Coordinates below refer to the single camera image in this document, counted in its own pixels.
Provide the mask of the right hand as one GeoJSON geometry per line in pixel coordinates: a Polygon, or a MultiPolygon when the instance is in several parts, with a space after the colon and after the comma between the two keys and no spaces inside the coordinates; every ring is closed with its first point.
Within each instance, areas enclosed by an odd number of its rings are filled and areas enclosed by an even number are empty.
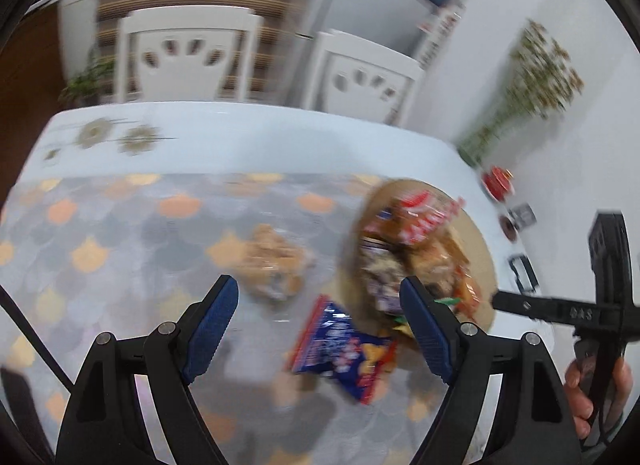
{"type": "MultiPolygon", "coordinates": [[[[564,391],[572,412],[576,433],[579,439],[586,439],[591,431],[588,419],[593,412],[593,403],[582,390],[580,384],[586,380],[596,368],[596,358],[590,357],[578,362],[575,360],[565,373],[564,391]]],[[[634,387],[631,368],[623,357],[617,359],[612,374],[615,386],[615,397],[604,422],[603,431],[612,429],[623,415],[624,407],[634,387]]]]}

